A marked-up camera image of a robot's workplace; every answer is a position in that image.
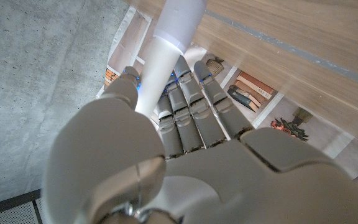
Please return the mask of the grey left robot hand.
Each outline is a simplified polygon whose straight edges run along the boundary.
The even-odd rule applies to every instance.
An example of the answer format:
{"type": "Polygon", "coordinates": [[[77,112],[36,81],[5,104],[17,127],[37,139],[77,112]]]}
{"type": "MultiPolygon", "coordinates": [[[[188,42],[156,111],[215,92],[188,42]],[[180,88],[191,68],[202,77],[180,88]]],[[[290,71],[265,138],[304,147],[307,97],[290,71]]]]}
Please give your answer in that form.
{"type": "Polygon", "coordinates": [[[43,177],[50,223],[358,223],[358,186],[328,156],[269,128],[167,159],[135,111],[126,67],[77,112],[43,177]]]}

